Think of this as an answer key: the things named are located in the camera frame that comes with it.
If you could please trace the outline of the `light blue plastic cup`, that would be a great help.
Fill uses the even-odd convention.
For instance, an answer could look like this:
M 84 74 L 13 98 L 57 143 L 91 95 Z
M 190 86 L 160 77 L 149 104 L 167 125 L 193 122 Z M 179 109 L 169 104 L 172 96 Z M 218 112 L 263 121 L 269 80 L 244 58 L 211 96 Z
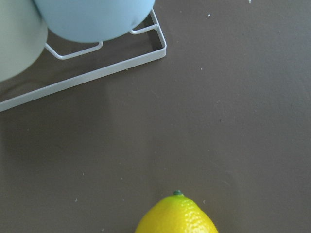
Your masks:
M 122 36 L 151 12 L 153 0 L 36 0 L 48 28 L 59 37 L 95 43 Z

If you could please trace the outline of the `yellow lemon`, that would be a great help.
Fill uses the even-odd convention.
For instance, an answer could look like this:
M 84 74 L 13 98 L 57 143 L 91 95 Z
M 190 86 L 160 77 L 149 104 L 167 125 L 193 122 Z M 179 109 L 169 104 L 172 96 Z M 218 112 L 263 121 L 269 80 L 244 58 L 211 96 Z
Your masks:
M 217 233 L 208 215 L 180 190 L 161 199 L 140 220 L 136 233 Z

